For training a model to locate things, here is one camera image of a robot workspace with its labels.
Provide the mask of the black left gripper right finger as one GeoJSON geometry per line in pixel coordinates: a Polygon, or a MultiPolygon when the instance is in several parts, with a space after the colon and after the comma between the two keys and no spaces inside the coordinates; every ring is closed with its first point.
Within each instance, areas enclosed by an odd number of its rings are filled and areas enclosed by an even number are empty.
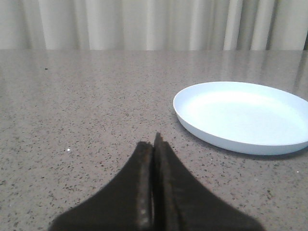
{"type": "Polygon", "coordinates": [[[154,141],[153,197],[156,231],[262,231],[251,216],[203,186],[157,133],[154,141]]]}

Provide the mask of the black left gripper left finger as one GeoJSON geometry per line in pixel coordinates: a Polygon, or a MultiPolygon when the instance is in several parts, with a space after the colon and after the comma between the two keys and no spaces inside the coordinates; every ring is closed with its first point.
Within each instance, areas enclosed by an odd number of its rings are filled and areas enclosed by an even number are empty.
{"type": "Polygon", "coordinates": [[[99,192],[58,216],[51,231],[151,231],[153,147],[139,142],[99,192]]]}

